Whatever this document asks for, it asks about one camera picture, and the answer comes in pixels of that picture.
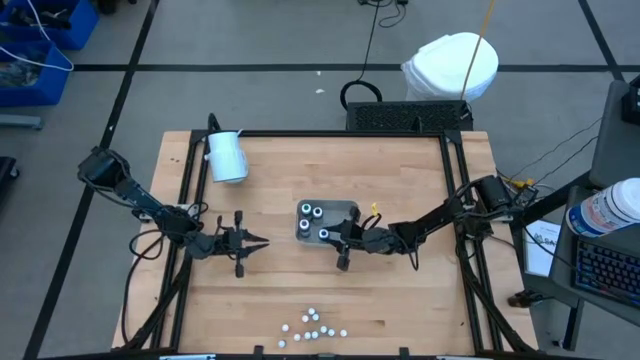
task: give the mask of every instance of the white mug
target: white mug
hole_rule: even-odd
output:
[[[208,160],[214,182],[236,184],[249,175],[247,157],[240,147],[238,136],[242,130],[224,131],[207,136],[209,140]]]

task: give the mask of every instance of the white paper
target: white paper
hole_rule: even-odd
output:
[[[560,236],[560,225],[538,220],[527,226],[527,230],[545,249],[555,254],[556,244]],[[548,277],[553,257],[540,248],[540,245],[536,244],[529,234],[525,232],[525,235],[525,272]]]

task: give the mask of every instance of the blue bin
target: blue bin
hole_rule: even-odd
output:
[[[91,32],[98,23],[98,13],[89,0],[31,0],[33,6],[38,8],[38,4],[51,3],[60,5],[60,8],[73,9],[69,22],[70,30],[52,29],[45,27],[44,30],[53,42],[60,49],[79,50],[89,40]],[[12,38],[14,41],[37,41],[42,40],[40,29],[37,26],[16,26],[8,24],[9,17],[14,8],[27,9],[32,13],[27,0],[11,0],[5,10],[0,14],[0,31]]]
[[[14,55],[47,54],[45,63],[68,68],[70,65],[50,41],[0,44]],[[0,62],[17,61],[0,52]],[[55,105],[60,102],[69,72],[43,67],[38,81],[31,86],[0,87],[0,106]]]

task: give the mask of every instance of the wooden table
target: wooden table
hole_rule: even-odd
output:
[[[189,136],[164,135],[151,186],[162,202],[178,198]],[[487,134],[463,133],[463,139],[471,179],[494,174]],[[250,164],[249,178],[229,185],[213,183],[209,176],[204,201],[210,208],[201,218],[204,232],[214,232],[219,214],[223,224],[230,225],[233,212],[243,210],[244,226],[269,238],[271,245],[246,261],[243,279],[234,277],[234,264],[226,257],[194,261],[181,352],[251,353],[255,345],[264,345],[265,353],[395,355],[406,346],[414,355],[473,354],[451,225],[420,247],[418,272],[406,256],[352,252],[351,267],[343,273],[335,267],[338,254],[333,248],[307,247],[294,235],[296,204],[305,198],[354,200],[363,217],[376,202],[383,214],[379,226],[417,219],[442,204],[447,190],[437,139],[252,137],[241,138],[241,145]],[[453,147],[450,153],[455,159]],[[506,225],[496,224],[494,231],[511,241]],[[142,238],[138,251],[153,240]],[[514,250],[491,240],[484,246],[498,308],[537,348],[529,311],[507,304],[509,296],[523,289]],[[166,252],[160,260],[142,261],[135,272],[127,316],[130,333],[157,301],[165,257]],[[477,303],[485,348],[490,348],[486,313]],[[318,310],[318,323],[301,321],[309,307]],[[163,344],[168,344],[173,315],[169,310]],[[291,327],[288,333],[281,331],[284,323]],[[347,329],[349,336],[293,341],[294,333],[320,325]],[[287,341],[285,349],[277,346],[281,339]],[[118,330],[114,346],[121,343]]]

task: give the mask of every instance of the black basket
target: black basket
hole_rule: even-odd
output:
[[[349,103],[347,130],[441,132],[473,130],[466,101],[395,101]]]

